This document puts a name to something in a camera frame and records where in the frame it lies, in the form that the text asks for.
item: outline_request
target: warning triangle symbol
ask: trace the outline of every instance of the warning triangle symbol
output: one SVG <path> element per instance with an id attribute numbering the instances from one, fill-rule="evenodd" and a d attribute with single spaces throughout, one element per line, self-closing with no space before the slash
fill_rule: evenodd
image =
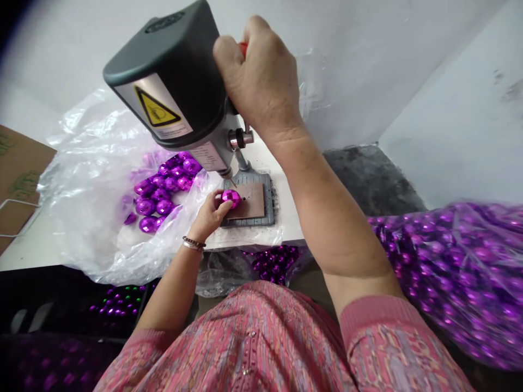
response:
<path id="1" fill-rule="evenodd" d="M 174 113 L 160 101 L 147 94 L 140 87 L 135 87 L 135 89 L 138 99 L 142 104 L 143 111 L 149 120 L 149 124 L 153 127 L 166 126 L 177 123 L 181 120 L 181 117 L 178 114 Z"/>

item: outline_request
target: hand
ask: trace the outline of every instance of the hand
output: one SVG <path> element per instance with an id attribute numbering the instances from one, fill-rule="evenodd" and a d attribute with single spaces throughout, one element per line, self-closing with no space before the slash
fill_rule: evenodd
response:
<path id="1" fill-rule="evenodd" d="M 223 217 L 229 212 L 233 205 L 233 202 L 230 200 L 221 203 L 221 200 L 216 198 L 216 196 L 222 193 L 223 189 L 217 189 L 209 193 L 203 206 L 198 211 L 198 215 L 196 215 L 196 219 L 189 229 L 189 233 L 187 233 L 187 238 L 203 243 L 220 227 Z"/>
<path id="2" fill-rule="evenodd" d="M 296 59 L 267 22 L 253 16 L 247 22 L 244 58 L 229 35 L 214 44 L 214 58 L 227 94 L 241 116 L 266 144 L 307 134 L 300 115 Z"/>

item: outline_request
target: white wall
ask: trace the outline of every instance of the white wall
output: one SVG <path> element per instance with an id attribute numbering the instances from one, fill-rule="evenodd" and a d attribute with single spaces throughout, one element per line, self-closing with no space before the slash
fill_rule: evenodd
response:
<path id="1" fill-rule="evenodd" d="M 511 0 L 380 138 L 428 207 L 523 203 L 522 21 Z"/>
<path id="2" fill-rule="evenodd" d="M 33 125 L 40 114 L 28 110 L 29 101 L 51 117 L 66 112 L 103 83 L 103 66 L 149 18 L 190 2 L 40 0 L 3 59 L 0 81 L 8 89 L 0 91 L 0 123 L 43 140 L 51 131 Z M 323 100 L 308 123 L 323 149 L 376 141 L 432 71 L 503 2 L 210 0 L 221 33 L 240 38 L 247 17 L 258 13 L 293 53 L 314 49 L 324 68 L 315 81 Z M 13 112 L 25 115 L 14 121 Z"/>

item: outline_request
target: cardboard box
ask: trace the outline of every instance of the cardboard box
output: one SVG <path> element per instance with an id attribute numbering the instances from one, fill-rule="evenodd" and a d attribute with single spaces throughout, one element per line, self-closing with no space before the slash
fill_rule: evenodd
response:
<path id="1" fill-rule="evenodd" d="M 38 203 L 40 175 L 56 150 L 0 125 L 0 205 L 6 199 Z M 35 207 L 8 202 L 0 210 L 0 234 L 16 235 Z M 12 238 L 0 237 L 0 255 Z"/>

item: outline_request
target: sleeve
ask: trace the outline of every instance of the sleeve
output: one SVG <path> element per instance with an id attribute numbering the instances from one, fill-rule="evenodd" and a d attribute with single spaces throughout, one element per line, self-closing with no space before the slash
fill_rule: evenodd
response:
<path id="1" fill-rule="evenodd" d="M 175 334 L 167 331 L 134 332 L 98 381 L 95 392 L 134 390 L 174 338 Z"/>
<path id="2" fill-rule="evenodd" d="M 416 308 L 401 298 L 359 298 L 343 310 L 340 328 L 360 391 L 473 390 Z"/>

